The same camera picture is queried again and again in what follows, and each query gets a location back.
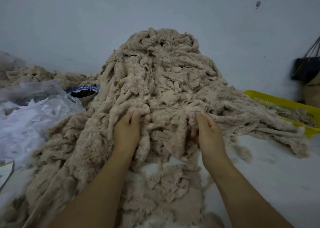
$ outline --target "hand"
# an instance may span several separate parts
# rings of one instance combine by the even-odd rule
[[[140,139],[140,114],[126,113],[114,128],[114,149],[122,154],[134,154]]]
[[[199,146],[204,166],[214,161],[229,160],[226,154],[222,130],[209,114],[195,113],[199,126]]]

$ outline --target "person's right arm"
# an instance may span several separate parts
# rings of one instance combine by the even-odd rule
[[[213,119],[200,112],[196,119],[203,164],[218,186],[232,226],[293,228],[231,163],[222,131]]]

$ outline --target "bowl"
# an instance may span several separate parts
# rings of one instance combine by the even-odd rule
[[[79,97],[78,99],[81,101],[82,105],[85,106],[87,105],[99,92],[99,88],[96,86],[84,86],[84,87],[76,87],[73,89],[69,89],[66,91],[66,93],[72,93],[72,92],[80,92],[82,90],[89,90],[91,89],[92,91],[94,91],[94,94],[91,94],[89,96],[86,97]]]

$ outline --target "person's left arm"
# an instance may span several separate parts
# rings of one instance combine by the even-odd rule
[[[109,160],[49,228],[113,227],[125,176],[139,138],[139,115],[127,113],[114,128],[114,150]]]

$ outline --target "brown bag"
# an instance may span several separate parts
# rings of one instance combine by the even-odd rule
[[[307,105],[320,108],[320,71],[304,86],[303,95]]]

